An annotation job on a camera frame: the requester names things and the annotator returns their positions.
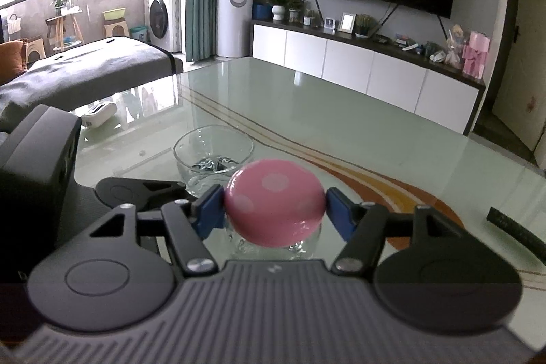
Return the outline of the pink polka dot bottle cap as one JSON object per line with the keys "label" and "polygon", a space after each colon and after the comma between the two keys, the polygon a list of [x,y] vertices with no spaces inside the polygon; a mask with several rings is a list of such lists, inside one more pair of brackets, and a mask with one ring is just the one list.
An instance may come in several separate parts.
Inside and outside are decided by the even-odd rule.
{"label": "pink polka dot bottle cap", "polygon": [[326,193],[298,163],[261,159],[239,169],[224,188],[226,216],[235,232],[264,248],[285,248],[322,224]]}

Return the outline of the black strip on table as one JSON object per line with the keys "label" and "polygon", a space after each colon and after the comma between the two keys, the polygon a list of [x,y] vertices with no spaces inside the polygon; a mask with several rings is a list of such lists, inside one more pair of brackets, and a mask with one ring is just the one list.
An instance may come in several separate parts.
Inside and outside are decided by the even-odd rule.
{"label": "black strip on table", "polygon": [[506,235],[511,236],[543,265],[546,264],[546,244],[538,236],[494,207],[490,207],[486,220],[505,232]]}

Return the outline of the grey covered sofa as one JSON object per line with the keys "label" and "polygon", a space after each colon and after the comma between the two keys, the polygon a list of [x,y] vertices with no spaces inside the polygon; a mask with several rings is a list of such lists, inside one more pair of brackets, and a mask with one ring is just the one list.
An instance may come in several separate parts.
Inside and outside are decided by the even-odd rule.
{"label": "grey covered sofa", "polygon": [[64,111],[181,74],[172,53],[128,37],[104,38],[40,60],[1,86],[1,131],[12,132],[37,105]]}

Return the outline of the clear drinking glass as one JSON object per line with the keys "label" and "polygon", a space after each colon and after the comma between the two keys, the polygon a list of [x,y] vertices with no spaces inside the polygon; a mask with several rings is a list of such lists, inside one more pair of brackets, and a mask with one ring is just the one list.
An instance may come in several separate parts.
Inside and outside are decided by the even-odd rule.
{"label": "clear drinking glass", "polygon": [[200,197],[230,178],[253,159],[254,141],[237,128],[207,125],[180,137],[173,146],[178,172],[188,192]]}

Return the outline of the orange cushion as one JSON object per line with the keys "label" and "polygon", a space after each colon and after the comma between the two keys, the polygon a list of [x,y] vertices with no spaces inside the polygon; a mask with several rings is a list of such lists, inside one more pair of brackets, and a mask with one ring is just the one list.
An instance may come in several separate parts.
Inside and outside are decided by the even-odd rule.
{"label": "orange cushion", "polygon": [[16,40],[0,44],[0,85],[14,81],[27,71],[27,41]]}

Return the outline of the white interior door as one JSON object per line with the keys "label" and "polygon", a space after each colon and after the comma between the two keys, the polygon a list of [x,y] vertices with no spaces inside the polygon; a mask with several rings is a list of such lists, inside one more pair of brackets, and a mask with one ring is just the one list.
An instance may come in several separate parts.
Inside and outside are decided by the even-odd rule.
{"label": "white interior door", "polygon": [[545,127],[545,0],[518,0],[506,70],[493,107],[529,150]]}

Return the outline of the white tv cabinet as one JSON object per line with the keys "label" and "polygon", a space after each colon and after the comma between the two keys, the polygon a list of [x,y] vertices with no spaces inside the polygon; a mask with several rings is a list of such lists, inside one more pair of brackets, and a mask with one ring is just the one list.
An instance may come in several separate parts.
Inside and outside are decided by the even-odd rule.
{"label": "white tv cabinet", "polygon": [[300,24],[252,21],[252,57],[321,78],[466,135],[485,84],[387,44]]}

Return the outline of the small wooden stool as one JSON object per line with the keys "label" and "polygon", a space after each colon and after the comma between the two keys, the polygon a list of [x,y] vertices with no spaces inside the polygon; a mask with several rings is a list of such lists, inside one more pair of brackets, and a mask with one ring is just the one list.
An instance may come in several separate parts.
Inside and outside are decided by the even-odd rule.
{"label": "small wooden stool", "polygon": [[116,36],[130,36],[129,27],[127,21],[124,19],[109,20],[104,23],[104,36],[116,37]]}

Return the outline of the pink gift box with bow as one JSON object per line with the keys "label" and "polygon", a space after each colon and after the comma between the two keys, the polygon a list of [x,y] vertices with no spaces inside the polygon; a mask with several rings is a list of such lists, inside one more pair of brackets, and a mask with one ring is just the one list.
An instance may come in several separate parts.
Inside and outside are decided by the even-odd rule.
{"label": "pink gift box with bow", "polygon": [[468,43],[464,46],[464,74],[482,79],[490,50],[490,38],[482,33],[471,31]]}

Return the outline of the doll figurine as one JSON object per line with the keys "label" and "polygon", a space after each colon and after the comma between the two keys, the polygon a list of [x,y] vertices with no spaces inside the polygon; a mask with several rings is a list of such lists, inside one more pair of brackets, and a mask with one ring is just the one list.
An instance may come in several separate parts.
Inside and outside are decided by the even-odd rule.
{"label": "doll figurine", "polygon": [[452,68],[461,69],[463,66],[465,35],[460,25],[455,24],[448,30],[446,45],[447,54],[444,63]]}

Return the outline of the white washing machine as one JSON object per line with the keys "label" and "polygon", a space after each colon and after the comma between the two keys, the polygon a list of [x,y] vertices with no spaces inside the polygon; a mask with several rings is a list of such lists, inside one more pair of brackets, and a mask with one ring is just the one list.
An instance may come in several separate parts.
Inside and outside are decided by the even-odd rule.
{"label": "white washing machine", "polygon": [[150,42],[171,53],[181,50],[181,0],[144,0]]}

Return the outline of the potted plant in white pot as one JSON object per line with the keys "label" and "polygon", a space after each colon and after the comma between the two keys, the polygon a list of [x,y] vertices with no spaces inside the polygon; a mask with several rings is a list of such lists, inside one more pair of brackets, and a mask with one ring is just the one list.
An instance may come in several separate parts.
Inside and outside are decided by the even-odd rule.
{"label": "potted plant in white pot", "polygon": [[268,0],[268,3],[272,6],[272,14],[274,21],[281,21],[284,19],[287,5],[290,0]]}

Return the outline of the white picture frame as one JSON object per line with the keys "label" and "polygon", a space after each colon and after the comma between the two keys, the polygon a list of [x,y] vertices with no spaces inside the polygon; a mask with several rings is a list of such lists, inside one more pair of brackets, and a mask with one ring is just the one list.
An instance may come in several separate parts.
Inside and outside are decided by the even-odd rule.
{"label": "white picture frame", "polygon": [[355,26],[356,15],[343,13],[338,30],[343,33],[352,34]]}

